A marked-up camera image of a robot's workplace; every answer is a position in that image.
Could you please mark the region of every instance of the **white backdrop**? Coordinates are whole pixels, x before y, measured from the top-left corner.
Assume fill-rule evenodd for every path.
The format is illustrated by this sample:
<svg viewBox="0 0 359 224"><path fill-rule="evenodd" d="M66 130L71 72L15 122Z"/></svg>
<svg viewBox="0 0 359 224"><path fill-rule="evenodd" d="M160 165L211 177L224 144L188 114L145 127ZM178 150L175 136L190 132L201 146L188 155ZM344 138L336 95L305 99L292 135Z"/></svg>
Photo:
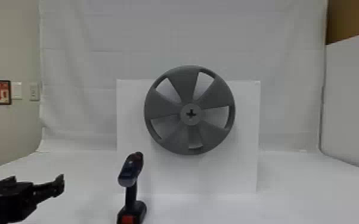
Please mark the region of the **white backdrop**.
<svg viewBox="0 0 359 224"><path fill-rule="evenodd" d="M326 0L40 0L40 150L114 149L116 79L155 79L183 64L261 80L261 145L315 149L326 8Z"/></svg>

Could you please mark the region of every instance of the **wall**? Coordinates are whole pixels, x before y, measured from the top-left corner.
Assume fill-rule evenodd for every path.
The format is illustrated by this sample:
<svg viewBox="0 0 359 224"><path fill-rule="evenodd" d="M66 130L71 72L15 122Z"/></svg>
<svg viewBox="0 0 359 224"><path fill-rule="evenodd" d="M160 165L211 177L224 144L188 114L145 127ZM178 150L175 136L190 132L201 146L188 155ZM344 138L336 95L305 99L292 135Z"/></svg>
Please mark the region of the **wall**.
<svg viewBox="0 0 359 224"><path fill-rule="evenodd" d="M39 102L29 82L40 81L36 0L0 0L0 79L23 82L23 99L0 106L0 164L34 152L41 138Z"/></svg>

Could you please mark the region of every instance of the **white panel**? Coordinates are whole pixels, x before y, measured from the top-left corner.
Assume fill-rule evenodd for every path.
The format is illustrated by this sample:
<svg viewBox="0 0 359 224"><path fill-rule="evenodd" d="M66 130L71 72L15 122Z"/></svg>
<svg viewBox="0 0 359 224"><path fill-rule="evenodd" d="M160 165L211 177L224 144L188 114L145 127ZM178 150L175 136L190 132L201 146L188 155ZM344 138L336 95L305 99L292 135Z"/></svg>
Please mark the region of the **white panel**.
<svg viewBox="0 0 359 224"><path fill-rule="evenodd" d="M234 126L222 143L201 155L174 154L151 138L143 107L152 84L153 80L117 81L117 156L124 161L134 151L144 154L149 165L140 178L140 191L147 195L255 193L260 82L227 82L236 102Z"/></svg>
<svg viewBox="0 0 359 224"><path fill-rule="evenodd" d="M359 166L359 36L327 47L324 153Z"/></svg>

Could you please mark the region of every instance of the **light switch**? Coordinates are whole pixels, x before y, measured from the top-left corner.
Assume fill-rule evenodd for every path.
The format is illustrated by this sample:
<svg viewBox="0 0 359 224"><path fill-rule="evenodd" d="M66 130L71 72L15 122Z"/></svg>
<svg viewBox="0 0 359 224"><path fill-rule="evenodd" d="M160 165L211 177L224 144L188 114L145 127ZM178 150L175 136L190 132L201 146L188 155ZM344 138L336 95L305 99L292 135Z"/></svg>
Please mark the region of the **light switch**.
<svg viewBox="0 0 359 224"><path fill-rule="evenodd" d="M11 82L11 98L22 99L22 82Z"/></svg>
<svg viewBox="0 0 359 224"><path fill-rule="evenodd" d="M30 100L31 101L39 101L40 96L40 90L39 90L39 84L36 82L32 82L29 84L29 92L30 92Z"/></svg>

